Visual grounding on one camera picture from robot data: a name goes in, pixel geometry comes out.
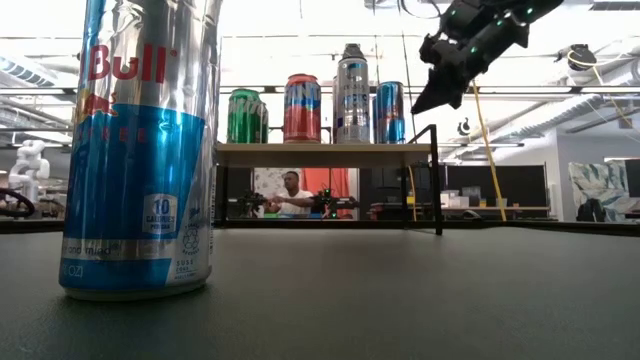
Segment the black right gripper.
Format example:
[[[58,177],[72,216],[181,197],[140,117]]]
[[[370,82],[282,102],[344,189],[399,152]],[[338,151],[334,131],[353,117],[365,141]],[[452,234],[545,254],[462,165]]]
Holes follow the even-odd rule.
[[[434,68],[411,113],[443,105],[458,109],[471,78],[486,72],[511,45],[527,47],[530,23],[521,18],[522,10],[515,1],[452,2],[436,34],[426,35],[420,47],[421,61]]]

